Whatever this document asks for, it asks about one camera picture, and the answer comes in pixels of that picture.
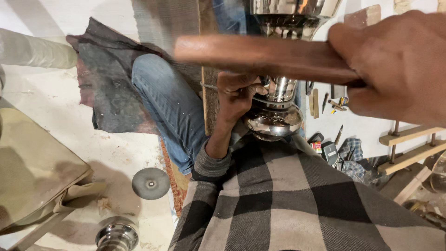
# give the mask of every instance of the hand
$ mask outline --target hand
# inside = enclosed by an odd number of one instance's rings
[[[446,15],[409,11],[365,29],[331,27],[328,40],[369,85],[349,88],[357,114],[446,126]]]
[[[252,97],[257,92],[265,95],[268,91],[261,84],[253,84],[257,76],[220,72],[217,88],[220,99],[219,121],[235,125],[252,105]]]

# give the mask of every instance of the man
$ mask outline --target man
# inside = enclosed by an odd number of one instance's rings
[[[336,24],[329,42],[368,88],[348,90],[357,114],[446,126],[446,16],[411,11],[363,30]],[[161,58],[139,57],[133,82],[168,153],[191,182],[170,250],[445,250],[445,233],[331,168],[302,139],[231,129],[251,107],[255,76],[222,72],[220,112],[204,136],[203,109]]]

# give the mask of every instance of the orange rug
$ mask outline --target orange rug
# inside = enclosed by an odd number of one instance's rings
[[[177,216],[181,216],[184,198],[186,197],[189,180],[178,171],[177,165],[170,161],[164,142],[161,140],[161,150],[163,152],[166,172],[169,176],[170,187],[173,193],[173,206],[177,212]]]

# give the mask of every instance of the metal disc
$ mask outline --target metal disc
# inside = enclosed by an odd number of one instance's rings
[[[158,168],[144,168],[133,177],[132,188],[137,196],[145,200],[156,200],[168,192],[169,176]]]

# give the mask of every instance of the dusty floor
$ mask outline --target dusty floor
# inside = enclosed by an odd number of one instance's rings
[[[436,10],[436,0],[415,0],[413,8],[425,12]],[[383,18],[393,14],[393,0],[344,0],[337,17],[329,21],[316,34],[315,40],[326,39],[329,26],[342,21],[344,13],[381,4]],[[50,40],[65,42],[66,34],[82,34],[93,16],[100,22],[137,40],[136,22],[130,0],[0,0],[0,27]],[[173,234],[168,196],[156,201],[137,197],[130,186],[132,176],[145,167],[161,167],[158,138],[150,134],[108,134],[94,130],[91,124],[92,109],[79,105],[79,89],[76,68],[69,70],[44,69],[20,66],[3,66],[6,85],[3,96],[48,130],[95,171],[97,180],[109,183],[107,199],[92,202],[88,207],[76,210],[60,226],[46,234],[37,244],[44,247],[70,251],[94,250],[96,224],[116,214],[134,215],[140,225],[140,244],[136,250],[166,250]],[[329,85],[316,83],[319,104]],[[340,126],[344,132],[340,142],[348,137],[362,140],[365,157],[385,155],[389,148],[382,146],[378,138],[393,127],[388,120],[359,117],[350,111],[325,113],[314,120],[307,113],[306,135],[319,131],[327,140],[336,138]],[[446,132],[437,134],[438,138]],[[414,139],[398,145],[397,152],[407,151],[424,144],[429,137]],[[20,235],[0,236],[0,247],[7,248]]]

